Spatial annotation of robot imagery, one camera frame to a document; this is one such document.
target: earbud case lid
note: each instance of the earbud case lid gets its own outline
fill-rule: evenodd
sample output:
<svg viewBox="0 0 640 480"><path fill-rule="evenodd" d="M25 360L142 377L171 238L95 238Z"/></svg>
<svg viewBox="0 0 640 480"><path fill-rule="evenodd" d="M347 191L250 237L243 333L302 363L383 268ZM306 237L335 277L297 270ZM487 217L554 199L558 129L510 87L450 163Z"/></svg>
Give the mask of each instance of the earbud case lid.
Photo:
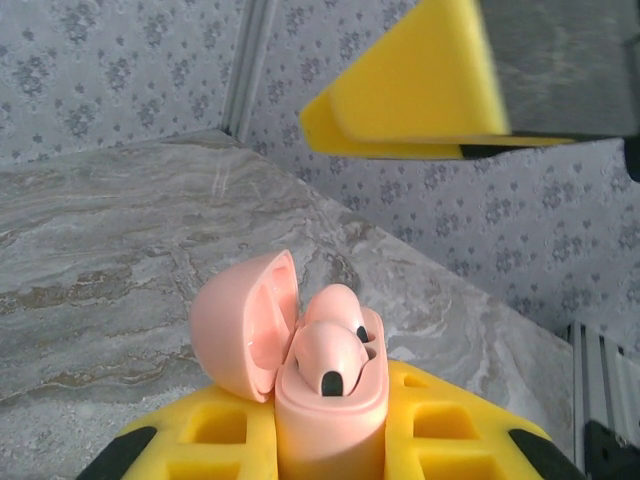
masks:
<svg viewBox="0 0 640 480"><path fill-rule="evenodd" d="M191 343L205 373L225 390L264 402L298 319L298 282L283 250L233 265L198 292Z"/></svg>

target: gray patterned wall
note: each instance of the gray patterned wall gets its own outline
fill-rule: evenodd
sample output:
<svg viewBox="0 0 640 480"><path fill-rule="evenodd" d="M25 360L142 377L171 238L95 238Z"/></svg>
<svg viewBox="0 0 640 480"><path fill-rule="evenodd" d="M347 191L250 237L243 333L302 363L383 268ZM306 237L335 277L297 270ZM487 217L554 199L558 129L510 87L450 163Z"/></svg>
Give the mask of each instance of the gray patterned wall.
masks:
<svg viewBox="0 0 640 480"><path fill-rule="evenodd" d="M247 142L538 324L640 353L640 185L621 142L472 162L309 151L298 113L415 2L281 0Z"/></svg>
<svg viewBox="0 0 640 480"><path fill-rule="evenodd" d="M1 0L0 162L217 127L244 0Z"/></svg>

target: marble surface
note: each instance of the marble surface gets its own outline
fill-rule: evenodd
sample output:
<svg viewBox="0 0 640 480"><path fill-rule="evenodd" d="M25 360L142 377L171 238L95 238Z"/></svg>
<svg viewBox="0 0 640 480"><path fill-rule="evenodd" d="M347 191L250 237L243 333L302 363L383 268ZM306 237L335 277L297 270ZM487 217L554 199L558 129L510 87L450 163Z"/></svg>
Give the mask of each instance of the marble surface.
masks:
<svg viewBox="0 0 640 480"><path fill-rule="evenodd" d="M213 132L0 169L0 478L73 478L127 422L206 385L190 302L281 248L303 305L350 285L382 315L391 358L572 455L569 345Z"/></svg>

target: gray marble countertop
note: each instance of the gray marble countertop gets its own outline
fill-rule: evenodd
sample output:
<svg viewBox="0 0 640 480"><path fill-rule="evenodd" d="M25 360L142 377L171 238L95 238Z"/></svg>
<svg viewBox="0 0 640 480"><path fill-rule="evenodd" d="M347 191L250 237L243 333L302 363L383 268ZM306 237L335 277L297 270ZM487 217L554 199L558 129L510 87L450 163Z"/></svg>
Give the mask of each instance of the gray marble countertop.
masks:
<svg viewBox="0 0 640 480"><path fill-rule="evenodd" d="M350 285L391 358L572 455L569 345L212 132L0 169L0 478L73 478L127 422L206 385L190 302L282 248L303 304Z"/></svg>

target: earbud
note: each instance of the earbud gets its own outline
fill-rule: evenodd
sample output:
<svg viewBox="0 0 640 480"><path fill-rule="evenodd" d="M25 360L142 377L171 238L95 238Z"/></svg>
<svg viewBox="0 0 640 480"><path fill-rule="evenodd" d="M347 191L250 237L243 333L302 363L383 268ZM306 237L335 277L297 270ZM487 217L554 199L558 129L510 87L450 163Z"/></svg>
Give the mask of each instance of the earbud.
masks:
<svg viewBox="0 0 640 480"><path fill-rule="evenodd" d="M338 323L356 334L362 343L369 341L358 297L346 285L329 285L313 296L305 314L305 325L318 321Z"/></svg>
<svg viewBox="0 0 640 480"><path fill-rule="evenodd" d="M323 321L314 321L298 331L294 355L302 378L324 397L349 395L369 359L353 331Z"/></svg>

